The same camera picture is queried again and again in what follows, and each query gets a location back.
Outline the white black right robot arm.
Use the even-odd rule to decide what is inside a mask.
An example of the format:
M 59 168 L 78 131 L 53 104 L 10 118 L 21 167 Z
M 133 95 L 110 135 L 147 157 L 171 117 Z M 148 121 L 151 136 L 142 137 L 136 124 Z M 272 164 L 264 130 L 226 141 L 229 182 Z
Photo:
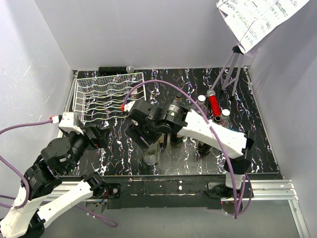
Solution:
M 163 134 L 169 133 L 196 139 L 221 151 L 229 158 L 224 165 L 224 191 L 230 197 L 241 193 L 243 177 L 251 165 L 246 153 L 254 142 L 248 135 L 205 120 L 201 114 L 175 100 L 164 107 L 156 107 L 139 99 L 123 105 L 121 109 L 132 120 L 126 134 L 144 152 Z

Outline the dark green wine bottle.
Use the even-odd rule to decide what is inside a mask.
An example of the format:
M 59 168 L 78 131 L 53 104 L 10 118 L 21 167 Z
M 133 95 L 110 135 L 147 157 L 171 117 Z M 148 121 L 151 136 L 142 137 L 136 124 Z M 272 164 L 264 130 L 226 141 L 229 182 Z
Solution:
M 167 134 L 162 134 L 160 136 L 160 138 L 158 139 L 158 143 L 159 143 L 160 147 L 164 147 L 167 144 L 167 139 L 168 139 Z

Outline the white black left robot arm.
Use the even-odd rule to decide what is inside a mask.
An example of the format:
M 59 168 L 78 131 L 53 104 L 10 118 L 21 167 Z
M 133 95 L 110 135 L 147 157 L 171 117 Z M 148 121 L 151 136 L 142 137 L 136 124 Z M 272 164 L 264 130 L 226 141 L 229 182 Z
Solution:
M 0 221 L 0 232 L 5 238 L 39 238 L 46 227 L 61 214 L 94 197 L 101 198 L 106 192 L 106 183 L 94 172 L 71 190 L 55 200 L 42 205 L 61 183 L 61 177 L 73 172 L 86 150 L 106 148 L 109 128 L 96 125 L 77 125 L 62 129 L 65 136 L 48 143 L 34 164 L 20 174 L 21 185 L 7 215 Z

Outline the clear round glass bottle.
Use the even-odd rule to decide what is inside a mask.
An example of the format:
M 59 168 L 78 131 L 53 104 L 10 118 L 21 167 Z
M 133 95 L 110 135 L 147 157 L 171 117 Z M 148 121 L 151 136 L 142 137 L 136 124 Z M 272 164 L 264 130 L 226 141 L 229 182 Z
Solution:
M 142 152 L 142 158 L 144 163 L 150 166 L 155 165 L 159 162 L 159 156 L 160 145 L 158 142 L 151 144 L 146 151 Z

